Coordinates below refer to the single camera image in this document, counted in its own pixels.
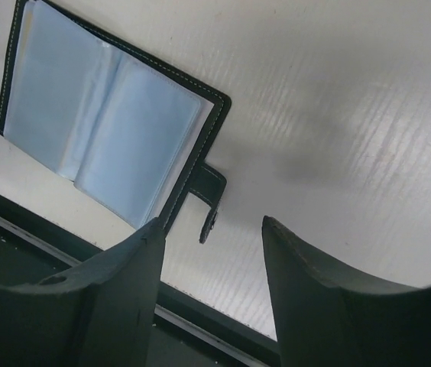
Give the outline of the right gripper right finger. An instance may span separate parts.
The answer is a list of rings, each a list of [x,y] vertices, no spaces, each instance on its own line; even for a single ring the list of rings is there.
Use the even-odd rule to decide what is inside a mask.
[[[283,366],[431,366],[431,286],[353,268],[276,219],[262,241]]]

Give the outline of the black leather card holder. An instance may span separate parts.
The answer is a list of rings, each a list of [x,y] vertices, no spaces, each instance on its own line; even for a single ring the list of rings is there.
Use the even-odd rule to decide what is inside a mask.
[[[187,195],[215,224],[227,183],[206,163],[226,94],[50,1],[15,4],[0,135],[134,229],[169,231]]]

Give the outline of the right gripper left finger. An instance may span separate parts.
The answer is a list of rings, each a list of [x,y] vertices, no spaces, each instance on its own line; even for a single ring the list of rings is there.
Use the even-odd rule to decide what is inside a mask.
[[[143,366],[164,249],[152,219],[39,283],[0,285],[0,366]]]

